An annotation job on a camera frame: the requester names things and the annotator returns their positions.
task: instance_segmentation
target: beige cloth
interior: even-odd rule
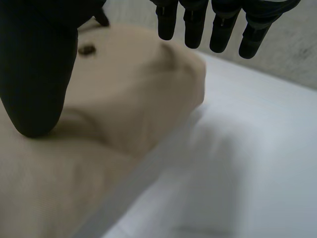
[[[18,134],[0,106],[0,238],[69,238],[178,122],[202,103],[204,63],[156,32],[80,33],[64,111],[50,136]]]

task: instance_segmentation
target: robotic hand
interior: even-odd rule
[[[108,26],[102,10],[105,1],[0,0],[0,97],[21,134],[42,136],[57,124],[77,55],[77,28],[92,16]],[[158,34],[170,40],[178,0],[151,1],[157,5]],[[208,0],[179,1],[186,9],[185,43],[197,48]],[[299,1],[211,0],[216,13],[211,50],[224,51],[243,8],[248,26],[239,53],[244,58],[252,58],[271,24]]]
[[[170,40],[174,34],[178,0],[150,0],[156,6],[158,35]],[[199,46],[209,0],[179,0],[185,8],[185,44]],[[210,49],[222,53],[231,36],[241,9],[245,10],[248,25],[243,33],[239,55],[251,59],[258,51],[271,24],[283,13],[293,9],[300,0],[211,0],[216,13],[213,21]]]

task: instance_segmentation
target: folded cloth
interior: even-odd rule
[[[52,133],[28,139],[0,106],[0,237],[69,238],[105,195],[202,103],[205,65],[151,31],[80,32]]]

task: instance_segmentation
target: white table surface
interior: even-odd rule
[[[317,92],[202,56],[203,105],[76,238],[317,237]]]

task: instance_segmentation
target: small dark spot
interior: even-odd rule
[[[78,49],[78,53],[81,56],[89,56],[96,53],[96,47],[93,44],[86,44]]]
[[[312,54],[311,48],[302,48],[298,51],[296,58],[299,60],[306,60]]]

